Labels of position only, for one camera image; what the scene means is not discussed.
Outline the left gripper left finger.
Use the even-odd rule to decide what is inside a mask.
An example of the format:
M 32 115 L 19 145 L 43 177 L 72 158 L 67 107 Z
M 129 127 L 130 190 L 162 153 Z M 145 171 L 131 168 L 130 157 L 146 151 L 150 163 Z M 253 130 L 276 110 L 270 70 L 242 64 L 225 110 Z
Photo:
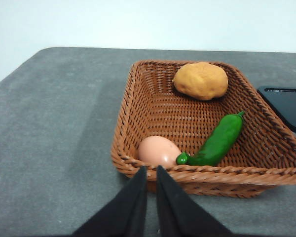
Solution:
M 120 192 L 80 226 L 74 237 L 142 237 L 147 210 L 147 169 L 142 166 Z

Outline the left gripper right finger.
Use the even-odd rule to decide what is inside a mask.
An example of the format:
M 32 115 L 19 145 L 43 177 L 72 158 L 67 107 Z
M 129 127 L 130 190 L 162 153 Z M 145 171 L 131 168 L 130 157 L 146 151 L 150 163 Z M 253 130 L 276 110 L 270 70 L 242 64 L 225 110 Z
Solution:
M 162 167 L 157 168 L 157 212 L 163 237 L 231 237 L 233 233 L 195 203 Z

